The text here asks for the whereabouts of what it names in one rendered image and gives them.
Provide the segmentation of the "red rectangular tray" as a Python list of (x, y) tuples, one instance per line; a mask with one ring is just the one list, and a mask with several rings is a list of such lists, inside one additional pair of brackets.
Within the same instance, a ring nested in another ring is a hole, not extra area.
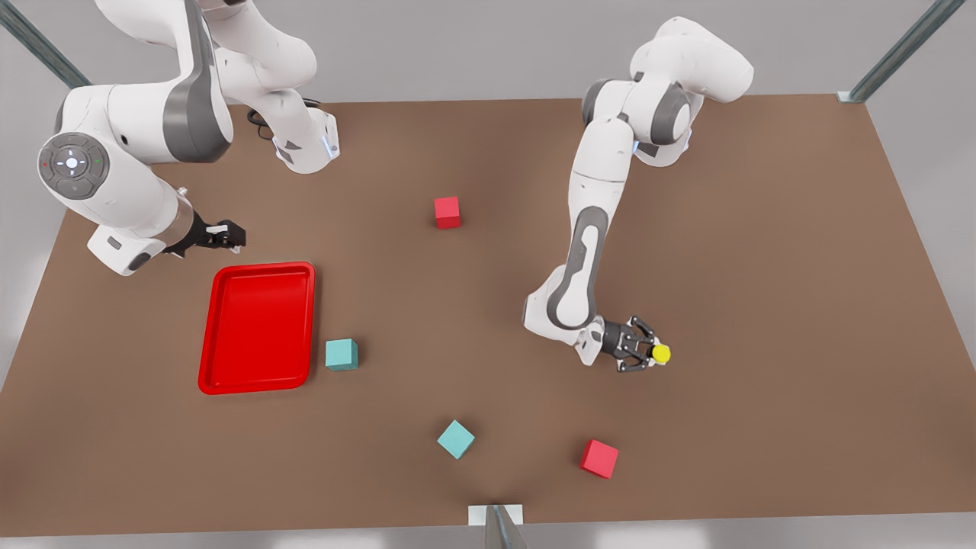
[(201, 392), (233, 395), (302, 386), (310, 372), (315, 278), (307, 262), (217, 271), (198, 373)]

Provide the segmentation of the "teal cube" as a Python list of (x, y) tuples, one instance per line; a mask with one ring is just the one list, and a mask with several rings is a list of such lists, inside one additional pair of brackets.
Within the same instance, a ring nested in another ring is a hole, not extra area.
[(475, 435), (470, 433), (461, 422), (452, 420), (437, 438), (444, 451), (447, 451), (454, 459), (460, 460), (470, 449), (475, 441)]
[(354, 371), (359, 366), (356, 341), (353, 339), (326, 341), (324, 361), (329, 371)]

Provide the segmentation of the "silver frame post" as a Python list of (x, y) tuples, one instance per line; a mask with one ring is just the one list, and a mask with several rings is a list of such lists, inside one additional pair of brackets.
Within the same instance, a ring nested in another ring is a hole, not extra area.
[(468, 524), (484, 527), (484, 549), (528, 549), (520, 525), (522, 504), (473, 505), (467, 507)]
[(840, 104), (864, 104), (966, 2), (967, 0), (935, 0), (850, 90), (834, 94), (837, 101)]
[(0, 25), (69, 89), (93, 84), (10, 0), (0, 0)]

